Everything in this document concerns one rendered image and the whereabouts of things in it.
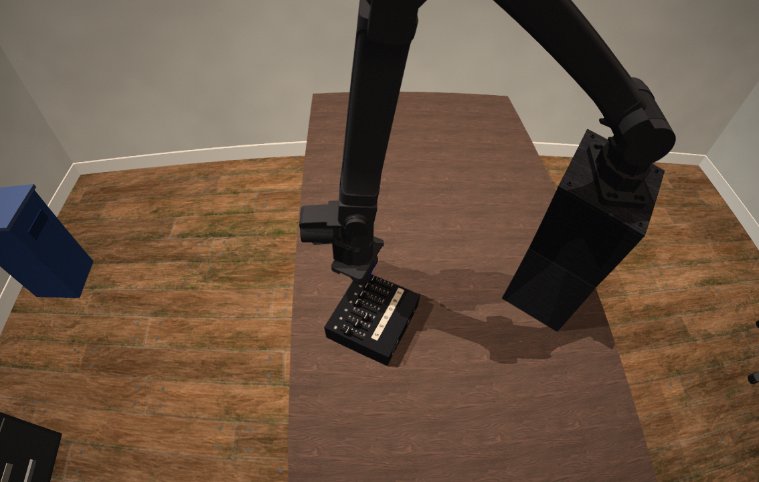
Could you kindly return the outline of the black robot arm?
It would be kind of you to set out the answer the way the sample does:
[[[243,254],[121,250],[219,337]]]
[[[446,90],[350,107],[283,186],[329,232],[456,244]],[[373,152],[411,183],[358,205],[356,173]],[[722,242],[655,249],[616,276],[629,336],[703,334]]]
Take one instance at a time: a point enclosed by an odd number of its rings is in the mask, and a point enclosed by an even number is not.
[[[642,80],[630,77],[572,0],[494,1],[605,114],[599,121],[612,129],[613,137],[606,146],[590,143],[587,149],[600,204],[643,210],[649,203],[643,181],[650,163],[666,156],[676,141],[654,94]],[[333,244],[333,259],[348,266],[350,249],[343,241],[364,248],[373,239],[405,61],[425,2],[360,0],[339,201],[302,206],[299,223],[302,243]]]

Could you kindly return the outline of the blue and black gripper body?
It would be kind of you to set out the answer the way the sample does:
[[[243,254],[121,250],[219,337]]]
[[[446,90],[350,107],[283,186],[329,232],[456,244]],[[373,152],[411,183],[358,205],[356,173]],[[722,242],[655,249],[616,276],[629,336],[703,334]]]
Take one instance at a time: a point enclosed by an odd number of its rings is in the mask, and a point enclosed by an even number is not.
[[[343,243],[346,245],[344,241]],[[371,243],[364,248],[354,248],[346,245],[346,247],[350,249],[350,266],[343,264],[338,260],[334,260],[331,265],[331,270],[337,272],[337,274],[342,272],[342,274],[352,278],[356,284],[362,286],[369,277],[373,267],[376,265],[377,254],[382,249],[382,246],[384,246],[383,239],[377,237],[373,237]],[[371,248],[373,248],[373,250],[371,250]]]

